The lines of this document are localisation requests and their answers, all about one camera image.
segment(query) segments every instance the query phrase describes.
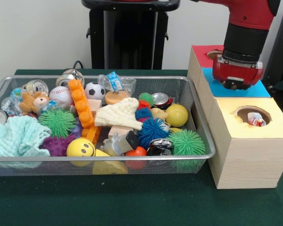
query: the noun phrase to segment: light blue cloth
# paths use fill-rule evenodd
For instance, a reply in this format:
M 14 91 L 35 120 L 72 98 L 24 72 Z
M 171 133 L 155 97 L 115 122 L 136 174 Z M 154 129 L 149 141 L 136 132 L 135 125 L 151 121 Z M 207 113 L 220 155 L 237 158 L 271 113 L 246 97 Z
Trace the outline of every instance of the light blue cloth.
M 216 97 L 270 97 L 261 80 L 247 90 L 231 90 L 224 88 L 220 82 L 214 79 L 212 68 L 203 68 L 202 71 L 208 81 L 212 94 Z
M 46 149 L 39 149 L 51 130 L 30 116 L 9 117 L 0 123 L 0 157 L 50 156 Z M 0 162 L 1 167 L 34 168 L 41 162 Z

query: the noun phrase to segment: teal towel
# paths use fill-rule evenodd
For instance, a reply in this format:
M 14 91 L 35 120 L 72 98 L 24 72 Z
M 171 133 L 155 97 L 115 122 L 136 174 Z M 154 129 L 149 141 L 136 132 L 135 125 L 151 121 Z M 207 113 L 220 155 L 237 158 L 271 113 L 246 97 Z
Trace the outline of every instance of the teal towel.
M 46 149 L 39 149 L 51 130 L 30 116 L 9 117 L 0 124 L 0 157 L 50 156 Z M 34 168 L 41 162 L 0 162 L 1 167 Z

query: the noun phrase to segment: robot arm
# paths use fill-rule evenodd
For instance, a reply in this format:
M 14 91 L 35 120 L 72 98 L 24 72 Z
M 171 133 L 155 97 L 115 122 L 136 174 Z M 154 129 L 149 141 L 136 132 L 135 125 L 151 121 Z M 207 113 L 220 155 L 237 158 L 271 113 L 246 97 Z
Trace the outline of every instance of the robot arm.
M 216 59 L 214 62 L 214 78 L 225 81 L 230 77 L 234 80 L 231 83 L 235 83 L 236 78 L 237 82 L 246 86 L 256 84 L 263 73 L 257 62 L 281 0 L 192 1 L 222 4 L 230 11 L 224 51 L 219 61 Z

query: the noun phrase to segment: wire mesh basket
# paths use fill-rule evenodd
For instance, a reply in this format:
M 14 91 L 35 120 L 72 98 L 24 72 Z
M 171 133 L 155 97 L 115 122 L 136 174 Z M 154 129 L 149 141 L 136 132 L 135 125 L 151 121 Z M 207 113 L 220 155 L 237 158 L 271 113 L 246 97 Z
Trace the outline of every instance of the wire mesh basket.
M 58 76 L 17 75 L 0 82 L 0 105 L 15 88 L 30 80 L 41 79 L 49 90 L 55 88 Z M 98 174 L 171 174 L 197 173 L 206 159 L 215 154 L 215 145 L 205 120 L 193 83 L 181 76 L 130 76 L 136 79 L 133 97 L 143 92 L 163 92 L 174 98 L 189 112 L 189 118 L 182 129 L 199 133 L 203 138 L 204 155 L 185 156 L 117 156 L 117 157 L 0 157 L 0 176 L 40 175 L 98 175 Z M 85 76 L 85 84 L 96 81 L 97 76 Z M 110 128 L 103 127 L 97 148 L 108 137 Z

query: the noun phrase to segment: gray toy figure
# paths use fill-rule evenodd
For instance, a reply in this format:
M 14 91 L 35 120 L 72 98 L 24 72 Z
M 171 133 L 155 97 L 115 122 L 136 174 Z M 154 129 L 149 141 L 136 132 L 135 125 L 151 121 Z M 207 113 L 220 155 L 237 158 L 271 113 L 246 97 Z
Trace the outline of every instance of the gray toy figure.
M 104 140 L 104 145 L 101 146 L 103 152 L 111 156 L 121 156 L 122 154 L 135 150 L 139 145 L 137 136 L 129 131 L 125 135 L 118 136 L 118 133 L 115 133 L 111 138 Z

